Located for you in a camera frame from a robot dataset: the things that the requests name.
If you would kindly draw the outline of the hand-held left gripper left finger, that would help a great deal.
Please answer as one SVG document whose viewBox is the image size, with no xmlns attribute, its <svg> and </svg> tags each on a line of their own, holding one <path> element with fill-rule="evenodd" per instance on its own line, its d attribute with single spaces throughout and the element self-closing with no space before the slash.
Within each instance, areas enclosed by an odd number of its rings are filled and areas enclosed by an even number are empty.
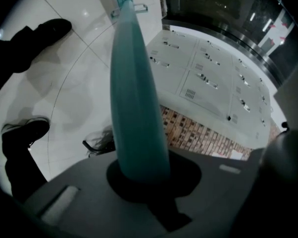
<svg viewBox="0 0 298 238">
<path fill-rule="evenodd" d="M 46 224 L 83 238 L 161 238 L 167 230 L 145 204 L 123 200 L 109 185 L 116 154 L 86 158 L 40 187 L 25 203 Z"/>
</svg>

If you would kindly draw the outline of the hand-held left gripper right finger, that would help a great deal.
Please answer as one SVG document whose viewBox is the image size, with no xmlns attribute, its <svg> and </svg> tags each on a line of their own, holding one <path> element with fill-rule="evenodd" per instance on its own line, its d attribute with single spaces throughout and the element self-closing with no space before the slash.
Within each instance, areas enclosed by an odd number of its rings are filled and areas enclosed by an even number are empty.
<svg viewBox="0 0 298 238">
<path fill-rule="evenodd" d="M 262 149 L 253 150 L 246 161 L 212 157 L 170 147 L 195 162 L 202 176 L 193 192 L 176 199 L 178 209 L 191 217 L 168 238 L 227 238 L 235 217 L 255 181 Z"/>
</svg>

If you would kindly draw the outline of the teal mop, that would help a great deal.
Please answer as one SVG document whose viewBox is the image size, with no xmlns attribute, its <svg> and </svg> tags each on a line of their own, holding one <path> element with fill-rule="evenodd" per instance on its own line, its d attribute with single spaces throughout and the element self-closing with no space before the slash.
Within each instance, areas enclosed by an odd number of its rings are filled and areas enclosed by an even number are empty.
<svg viewBox="0 0 298 238">
<path fill-rule="evenodd" d="M 170 179 L 169 154 L 150 61 L 133 0 L 117 0 L 110 64 L 110 102 L 120 169 L 132 181 Z"/>
</svg>

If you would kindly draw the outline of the person's right leg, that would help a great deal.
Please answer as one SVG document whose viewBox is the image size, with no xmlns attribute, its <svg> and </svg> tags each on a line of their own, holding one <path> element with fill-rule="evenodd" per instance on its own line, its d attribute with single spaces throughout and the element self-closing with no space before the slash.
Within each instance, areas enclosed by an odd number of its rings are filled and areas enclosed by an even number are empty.
<svg viewBox="0 0 298 238">
<path fill-rule="evenodd" d="M 30 136 L 21 133 L 14 134 L 11 131 L 2 135 L 6 175 L 11 184 L 12 196 L 21 203 L 47 183 L 28 150 L 33 142 L 35 140 Z"/>
</svg>

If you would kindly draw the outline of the person's right black shoe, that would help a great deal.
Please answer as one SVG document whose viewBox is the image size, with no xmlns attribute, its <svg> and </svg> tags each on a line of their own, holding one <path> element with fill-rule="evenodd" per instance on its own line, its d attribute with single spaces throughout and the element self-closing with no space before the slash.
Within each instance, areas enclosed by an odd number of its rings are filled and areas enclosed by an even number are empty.
<svg viewBox="0 0 298 238">
<path fill-rule="evenodd" d="M 24 124 L 6 124 L 1 131 L 2 143 L 7 146 L 32 146 L 47 134 L 50 122 L 46 118 L 27 120 Z"/>
</svg>

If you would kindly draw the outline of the person's black shoe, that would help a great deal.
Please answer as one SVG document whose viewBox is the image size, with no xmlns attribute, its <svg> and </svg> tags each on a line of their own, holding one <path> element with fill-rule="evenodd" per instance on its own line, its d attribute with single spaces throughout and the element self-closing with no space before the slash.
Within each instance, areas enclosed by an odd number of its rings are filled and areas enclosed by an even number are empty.
<svg viewBox="0 0 298 238">
<path fill-rule="evenodd" d="M 1 131 L 2 143 L 7 146 L 32 146 L 47 134 L 50 122 L 46 118 L 27 120 L 24 124 L 6 124 Z"/>
<path fill-rule="evenodd" d="M 65 37 L 71 29 L 70 21 L 62 18 L 51 19 L 40 24 L 33 31 L 33 37 L 40 46 L 48 47 Z"/>
</svg>

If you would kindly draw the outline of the grey metal locker cabinet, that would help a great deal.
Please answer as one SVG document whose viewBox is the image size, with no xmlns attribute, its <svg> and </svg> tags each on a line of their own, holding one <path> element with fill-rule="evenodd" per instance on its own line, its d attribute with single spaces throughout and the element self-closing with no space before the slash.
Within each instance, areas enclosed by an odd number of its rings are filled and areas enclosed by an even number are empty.
<svg viewBox="0 0 298 238">
<path fill-rule="evenodd" d="M 244 147 L 268 144 L 269 90 L 245 61 L 211 39 L 166 30 L 147 53 L 161 105 Z"/>
</svg>

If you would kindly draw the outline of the person's left black shoe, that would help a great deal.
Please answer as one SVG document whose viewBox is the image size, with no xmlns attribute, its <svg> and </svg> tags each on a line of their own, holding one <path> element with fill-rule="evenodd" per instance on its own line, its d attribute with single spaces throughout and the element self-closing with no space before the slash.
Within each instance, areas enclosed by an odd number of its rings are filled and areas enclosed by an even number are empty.
<svg viewBox="0 0 298 238">
<path fill-rule="evenodd" d="M 70 21 L 62 18 L 51 19 L 40 24 L 33 31 L 33 37 L 40 46 L 48 47 L 65 37 L 71 29 Z"/>
</svg>

